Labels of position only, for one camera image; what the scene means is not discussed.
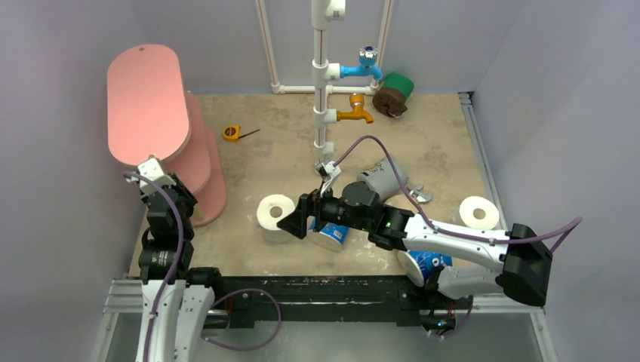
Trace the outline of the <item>pink three-tier shelf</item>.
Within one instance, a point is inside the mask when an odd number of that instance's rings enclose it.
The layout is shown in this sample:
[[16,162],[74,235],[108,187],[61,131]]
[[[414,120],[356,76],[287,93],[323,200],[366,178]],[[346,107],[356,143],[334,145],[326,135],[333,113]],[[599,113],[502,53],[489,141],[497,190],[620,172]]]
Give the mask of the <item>pink three-tier shelf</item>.
[[177,54],[162,44],[129,48],[110,63],[106,86],[113,158],[136,168],[157,157],[194,194],[192,224],[213,222],[226,205],[217,140],[198,98],[183,84]]

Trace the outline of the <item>grey toilet paper roll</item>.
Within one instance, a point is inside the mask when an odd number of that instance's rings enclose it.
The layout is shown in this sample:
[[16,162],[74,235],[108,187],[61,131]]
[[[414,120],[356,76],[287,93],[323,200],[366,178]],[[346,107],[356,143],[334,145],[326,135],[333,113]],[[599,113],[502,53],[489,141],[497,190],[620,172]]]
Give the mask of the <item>grey toilet paper roll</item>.
[[376,192],[381,201],[387,201],[402,192],[407,184],[408,175],[393,157],[384,156],[359,173],[356,180],[364,182],[371,191]]

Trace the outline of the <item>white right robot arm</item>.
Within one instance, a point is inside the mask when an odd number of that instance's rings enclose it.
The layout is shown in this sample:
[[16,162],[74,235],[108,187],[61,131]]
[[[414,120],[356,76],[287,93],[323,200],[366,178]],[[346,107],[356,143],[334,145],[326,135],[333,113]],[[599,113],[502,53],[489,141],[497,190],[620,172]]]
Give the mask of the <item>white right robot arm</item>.
[[318,189],[302,194],[295,209],[277,226],[303,239],[310,217],[315,220],[315,231],[328,223],[342,225],[367,232],[368,240],[384,250],[429,251],[474,263],[468,273],[437,267],[423,288],[425,300],[432,306],[489,293],[503,293],[534,307],[546,304],[552,251],[526,225],[479,230],[426,222],[419,214],[384,204],[364,182],[350,183],[339,198]]

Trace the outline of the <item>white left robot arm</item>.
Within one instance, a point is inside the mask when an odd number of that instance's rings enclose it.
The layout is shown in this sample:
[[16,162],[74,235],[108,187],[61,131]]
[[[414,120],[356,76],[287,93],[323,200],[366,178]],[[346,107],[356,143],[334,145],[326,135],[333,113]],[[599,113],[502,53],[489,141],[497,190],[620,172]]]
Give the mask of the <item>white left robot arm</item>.
[[189,361],[210,308],[221,305],[220,270],[191,267],[197,200],[172,173],[150,179],[130,172],[147,207],[148,229],[139,257],[143,317],[138,361]]

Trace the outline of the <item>plain white toilet paper roll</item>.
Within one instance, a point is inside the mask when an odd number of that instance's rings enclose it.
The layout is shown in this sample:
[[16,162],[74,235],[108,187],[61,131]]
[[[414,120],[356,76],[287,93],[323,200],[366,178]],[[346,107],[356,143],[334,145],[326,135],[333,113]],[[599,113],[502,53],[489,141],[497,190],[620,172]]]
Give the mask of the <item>plain white toilet paper roll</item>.
[[280,229],[277,223],[291,214],[294,209],[294,202],[285,195],[268,195],[260,201],[256,217],[267,242],[281,244],[291,238],[291,235]]

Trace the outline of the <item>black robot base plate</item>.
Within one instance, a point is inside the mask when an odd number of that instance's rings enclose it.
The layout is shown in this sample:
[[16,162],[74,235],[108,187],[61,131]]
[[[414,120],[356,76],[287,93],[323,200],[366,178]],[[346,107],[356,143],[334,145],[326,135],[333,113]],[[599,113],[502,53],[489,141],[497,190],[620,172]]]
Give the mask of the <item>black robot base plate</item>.
[[258,321],[394,323],[434,333],[457,324],[455,304],[402,275],[222,277],[205,330]]

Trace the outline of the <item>blue toilet paper roll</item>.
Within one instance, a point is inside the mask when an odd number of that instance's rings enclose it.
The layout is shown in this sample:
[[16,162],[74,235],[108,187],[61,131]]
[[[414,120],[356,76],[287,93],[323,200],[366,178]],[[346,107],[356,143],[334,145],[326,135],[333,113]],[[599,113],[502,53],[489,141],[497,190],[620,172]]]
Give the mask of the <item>blue toilet paper roll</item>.
[[321,231],[315,232],[315,218],[309,223],[306,239],[328,250],[339,252],[344,249],[350,228],[328,222]]

